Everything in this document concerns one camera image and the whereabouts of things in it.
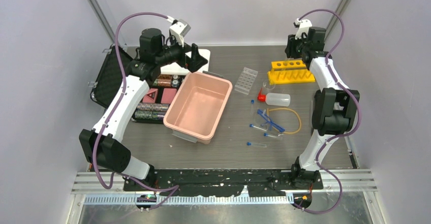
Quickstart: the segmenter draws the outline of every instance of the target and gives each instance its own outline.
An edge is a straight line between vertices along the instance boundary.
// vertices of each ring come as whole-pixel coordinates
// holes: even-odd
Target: white plastic bottle
[[[270,106],[286,106],[290,105],[290,95],[285,93],[268,93],[265,102]]]

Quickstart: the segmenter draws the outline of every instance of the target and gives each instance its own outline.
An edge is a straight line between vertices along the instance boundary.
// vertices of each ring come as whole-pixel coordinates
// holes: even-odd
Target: black case
[[[123,49],[121,49],[121,47],[119,48],[119,51],[122,65],[126,68],[133,59]],[[121,70],[118,66],[115,47],[111,46],[111,52],[106,55],[99,74],[97,75],[95,85],[91,90],[91,100],[105,109],[108,109],[120,89],[121,81]]]

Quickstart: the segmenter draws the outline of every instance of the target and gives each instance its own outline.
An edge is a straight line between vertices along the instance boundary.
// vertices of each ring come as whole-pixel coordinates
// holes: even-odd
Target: pink box
[[[203,73],[189,73],[166,112],[163,124],[173,135],[209,144],[222,117],[232,83]]]

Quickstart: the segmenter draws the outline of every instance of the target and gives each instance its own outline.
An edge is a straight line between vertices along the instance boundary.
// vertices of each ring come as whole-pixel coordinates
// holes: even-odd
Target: table surface
[[[276,85],[274,92],[291,96],[289,108],[301,117],[302,129],[294,135],[283,135],[283,140],[263,137],[263,132],[252,129],[251,99],[254,109],[276,108],[257,102],[262,82],[267,78],[270,62],[284,60],[283,46],[228,46],[205,47],[211,51],[209,71],[220,74],[234,86],[244,67],[258,71],[249,95],[232,89],[215,135],[207,145],[192,143],[172,135],[162,124],[130,122],[122,143],[132,155],[156,169],[169,168],[290,168],[305,150],[310,137],[310,103],[318,89],[317,83]],[[135,56],[135,48],[128,49]],[[298,119],[289,111],[271,112],[273,120],[286,131],[298,128]],[[267,148],[246,146],[247,141],[265,143]],[[328,168],[352,168],[344,139],[333,144],[323,165]]]

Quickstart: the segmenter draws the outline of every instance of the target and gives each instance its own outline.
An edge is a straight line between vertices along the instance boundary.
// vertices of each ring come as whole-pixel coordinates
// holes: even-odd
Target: pink container
[[[203,73],[189,73],[166,112],[163,124],[173,135],[209,144],[222,117],[232,83]]]

